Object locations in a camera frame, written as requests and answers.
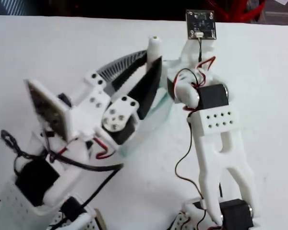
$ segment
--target red object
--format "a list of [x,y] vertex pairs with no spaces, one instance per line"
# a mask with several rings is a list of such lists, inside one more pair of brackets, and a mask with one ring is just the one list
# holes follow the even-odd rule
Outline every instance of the red object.
[[101,140],[99,140],[97,138],[94,138],[93,140],[104,150],[104,151],[96,154],[96,156],[95,156],[96,159],[98,159],[98,160],[105,159],[105,158],[112,156],[115,153],[115,151],[114,151],[113,153],[106,155],[108,153],[108,147]]
[[249,12],[245,12],[248,0],[233,0],[229,12],[225,12],[215,0],[206,0],[209,9],[214,10],[216,18],[226,23],[247,23],[257,16],[260,16],[264,8],[265,0],[259,0],[259,6]]

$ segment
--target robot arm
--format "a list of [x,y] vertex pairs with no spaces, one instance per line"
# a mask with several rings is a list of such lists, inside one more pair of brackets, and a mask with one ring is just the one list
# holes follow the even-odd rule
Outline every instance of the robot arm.
[[[59,206],[74,188],[83,169],[110,171],[107,166],[89,165],[90,147],[87,143],[100,138],[114,151],[118,150],[133,137],[145,119],[160,84],[175,103],[184,104],[191,112],[188,122],[200,165],[203,199],[199,205],[186,206],[190,216],[195,208],[199,208],[227,230],[231,230],[228,223],[234,223],[234,230],[252,227],[252,218],[259,215],[259,208],[253,173],[244,153],[239,115],[228,102],[225,84],[217,82],[209,72],[214,59],[199,63],[197,53],[192,52],[191,49],[199,47],[197,40],[193,40],[196,34],[204,35],[191,30],[181,57],[172,61],[162,61],[161,40],[151,37],[146,51],[127,55],[98,71],[89,72],[70,97],[56,96],[38,81],[26,81],[42,125],[33,132],[30,153],[38,156],[46,150],[47,162],[58,174],[44,193],[43,204],[50,208]],[[215,31],[212,30],[210,36],[215,39]],[[121,86],[145,63],[146,74],[141,80],[128,94],[114,98]],[[214,146],[216,136],[222,139],[221,150]],[[28,163],[28,159],[17,162],[17,170],[21,172]],[[223,170],[228,170],[236,180],[243,200],[219,203],[218,186]],[[242,221],[241,224],[232,219],[231,212],[241,213],[248,222]]]

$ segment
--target white plastic bracket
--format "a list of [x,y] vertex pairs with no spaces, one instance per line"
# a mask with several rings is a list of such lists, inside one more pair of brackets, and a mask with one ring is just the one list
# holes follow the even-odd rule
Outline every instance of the white plastic bracket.
[[102,124],[110,132],[119,132],[123,130],[131,116],[135,118],[136,123],[139,121],[136,111],[139,103],[127,95],[118,98],[105,111]]
[[[191,115],[189,122],[200,167],[199,183],[210,217],[222,225],[218,186],[225,169],[239,185],[241,197],[251,205],[254,217],[258,217],[254,175],[244,153],[238,111],[231,105],[200,110]],[[215,135],[222,139],[221,151],[215,147]]]

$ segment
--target perforated plate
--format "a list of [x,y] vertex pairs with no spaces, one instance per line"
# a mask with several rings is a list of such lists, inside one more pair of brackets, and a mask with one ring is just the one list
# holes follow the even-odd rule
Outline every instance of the perforated plate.
[[7,182],[0,200],[0,229],[4,230],[45,230],[59,210],[59,206],[32,206],[13,182]]
[[189,218],[189,216],[184,215],[182,213],[179,213],[176,216],[170,230],[193,230],[193,224],[192,224],[191,220],[189,222],[187,222],[186,224],[184,224],[188,220],[188,218]]
[[[55,218],[52,220],[51,224],[47,228],[47,230],[50,230],[52,225],[59,223],[63,218],[65,218],[64,214],[60,211],[56,214]],[[62,227],[69,226],[71,222],[68,220],[66,223],[62,224]],[[101,230],[95,219],[93,218],[89,223],[87,223],[81,230]]]

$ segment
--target black wire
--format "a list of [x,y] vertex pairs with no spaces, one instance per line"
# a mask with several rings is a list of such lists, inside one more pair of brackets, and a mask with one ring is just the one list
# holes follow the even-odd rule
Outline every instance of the black wire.
[[207,211],[206,210],[204,210],[204,216],[203,216],[203,218],[197,223],[197,225],[196,225],[196,230],[199,230],[199,225],[200,225],[200,223],[202,223],[203,222],[203,220],[205,219],[205,217],[206,217],[206,213],[207,213]]
[[175,166],[175,174],[176,174],[176,176],[178,176],[179,178],[181,178],[181,179],[183,179],[183,180],[185,180],[185,181],[191,182],[191,183],[196,187],[196,190],[198,191],[199,195],[200,195],[201,198],[203,199],[204,197],[203,197],[200,189],[198,188],[197,184],[196,184],[193,180],[191,180],[191,179],[189,179],[189,178],[186,178],[186,177],[182,177],[182,176],[180,176],[180,175],[177,173],[177,167],[178,167],[179,163],[180,163],[183,159],[185,159],[185,158],[187,157],[187,155],[190,153],[190,150],[191,150],[191,147],[192,147],[192,127],[191,127],[190,124],[189,124],[189,128],[190,128],[190,136],[191,136],[191,137],[190,137],[189,149],[188,149],[187,153],[176,163],[176,166]]
[[94,171],[94,172],[108,172],[108,171],[113,171],[113,170],[119,170],[124,167],[124,164],[114,164],[110,166],[93,166],[89,164],[83,164],[78,161],[74,161],[70,158],[64,157],[62,155],[57,154],[54,151],[50,151],[50,154],[55,155],[56,160],[59,160],[63,163],[70,164],[79,168],[82,168],[84,170],[88,171]]
[[[36,159],[41,158],[41,156],[31,155],[31,154],[28,154],[28,153],[22,151],[20,149],[20,147],[18,146],[16,139],[6,130],[1,130],[1,138],[3,139],[5,144],[8,147],[10,147],[17,154],[17,158],[24,157],[24,158],[30,159],[30,160],[36,160]],[[63,163],[70,164],[70,165],[73,165],[73,166],[76,166],[76,167],[79,167],[79,168],[82,168],[82,169],[88,170],[88,171],[108,172],[108,171],[113,171],[113,170],[119,170],[124,166],[123,163],[122,164],[109,165],[109,166],[93,166],[93,165],[89,165],[89,164],[83,164],[83,163],[74,161],[70,158],[59,155],[56,152],[52,151],[51,149],[49,149],[49,153],[51,155],[54,155],[56,159],[58,159],[59,161],[61,161]]]
[[183,70],[190,71],[190,72],[193,74],[193,76],[195,77],[196,85],[199,85],[197,76],[195,75],[195,73],[194,73],[192,70],[190,70],[190,69],[188,69],[188,68],[183,68],[183,69],[179,70],[179,72],[182,72]]
[[221,183],[219,184],[219,190],[220,190],[220,197],[223,197],[223,190],[222,190],[222,187],[221,187]]
[[[113,176],[115,176],[115,174],[118,173],[120,169],[118,170],[114,170],[104,181],[103,183],[96,189],[96,191],[77,209],[74,210],[74,214],[78,213],[81,209],[83,209],[85,206],[87,206],[93,199],[94,197],[100,192],[100,190],[109,182],[109,180],[111,180],[111,178]],[[66,221],[68,221],[68,218],[65,217],[64,219],[62,219],[59,223],[55,224],[50,230],[55,230],[59,227],[62,226],[62,224],[66,223]]]
[[200,45],[200,52],[199,52],[199,56],[198,56],[198,62],[202,61],[202,39],[198,38],[198,43]]

